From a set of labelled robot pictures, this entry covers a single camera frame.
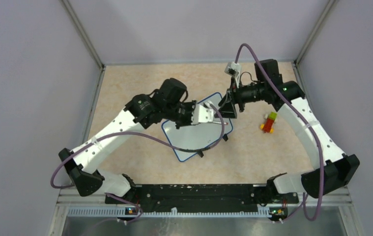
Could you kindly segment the blue framed whiteboard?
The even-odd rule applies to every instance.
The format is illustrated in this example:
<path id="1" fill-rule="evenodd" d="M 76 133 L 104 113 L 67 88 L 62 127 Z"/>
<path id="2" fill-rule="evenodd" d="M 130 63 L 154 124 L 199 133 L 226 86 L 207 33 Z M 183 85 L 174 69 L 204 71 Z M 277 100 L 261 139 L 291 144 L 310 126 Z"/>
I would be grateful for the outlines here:
<path id="1" fill-rule="evenodd" d="M 219 92 L 213 93 L 205 99 L 199 101 L 203 104 L 205 101 L 211 101 L 216 108 L 219 108 L 218 103 L 221 101 L 222 95 Z M 225 118 L 226 122 L 224 134 L 228 135 L 233 131 L 231 119 Z M 220 138 L 221 124 L 203 123 L 195 126 L 185 126 L 176 129 L 175 123 L 166 120 L 161 124 L 162 131 L 168 142 L 175 147 L 183 149 L 201 149 L 212 145 Z M 194 155 L 199 155 L 197 152 L 188 153 L 173 149 L 174 154 L 179 162 L 185 162 Z"/>

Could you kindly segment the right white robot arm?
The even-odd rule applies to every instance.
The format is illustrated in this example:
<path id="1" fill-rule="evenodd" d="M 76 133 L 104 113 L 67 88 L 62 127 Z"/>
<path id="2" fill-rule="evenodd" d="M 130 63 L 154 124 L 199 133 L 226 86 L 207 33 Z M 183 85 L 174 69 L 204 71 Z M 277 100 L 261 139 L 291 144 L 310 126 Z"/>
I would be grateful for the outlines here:
<path id="1" fill-rule="evenodd" d="M 295 81 L 284 82 L 275 59 L 262 60 L 263 70 L 271 79 L 268 83 L 262 70 L 255 65 L 257 81 L 241 83 L 241 65 L 230 62 L 225 73 L 231 76 L 230 87 L 219 102 L 223 118 L 236 118 L 247 103 L 265 101 L 294 131 L 311 160 L 313 171 L 301 174 L 279 174 L 267 181 L 266 196 L 280 202 L 287 193 L 305 192 L 317 199 L 345 187 L 360 165 L 358 157 L 346 154 L 329 137 L 313 114 L 304 92 Z"/>

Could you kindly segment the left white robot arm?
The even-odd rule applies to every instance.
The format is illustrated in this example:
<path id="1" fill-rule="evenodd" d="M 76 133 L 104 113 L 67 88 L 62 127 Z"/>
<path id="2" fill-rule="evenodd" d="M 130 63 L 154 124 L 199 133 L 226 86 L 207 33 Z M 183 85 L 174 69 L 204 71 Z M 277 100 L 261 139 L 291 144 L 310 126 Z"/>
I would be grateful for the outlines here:
<path id="1" fill-rule="evenodd" d="M 182 100 L 187 96 L 185 84 L 175 78 L 166 79 L 152 93 L 135 95 L 85 144 L 61 150 L 59 157 L 79 195 L 86 197 L 101 190 L 117 195 L 123 203 L 132 202 L 136 195 L 133 181 L 125 174 L 101 171 L 99 166 L 130 137 L 144 136 L 146 129 L 164 119 L 178 127 L 191 125 L 198 103 Z"/>

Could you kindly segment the white marker pen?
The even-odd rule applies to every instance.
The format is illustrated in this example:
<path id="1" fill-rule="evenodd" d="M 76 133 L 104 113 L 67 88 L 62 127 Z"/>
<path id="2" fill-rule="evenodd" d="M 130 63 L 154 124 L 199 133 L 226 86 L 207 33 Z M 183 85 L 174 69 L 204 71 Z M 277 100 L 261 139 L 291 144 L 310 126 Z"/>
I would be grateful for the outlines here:
<path id="1" fill-rule="evenodd" d="M 228 122 L 221 122 L 221 121 L 212 121 L 212 122 L 209 122 L 210 124 L 218 124 L 218 125 L 229 125 Z"/>

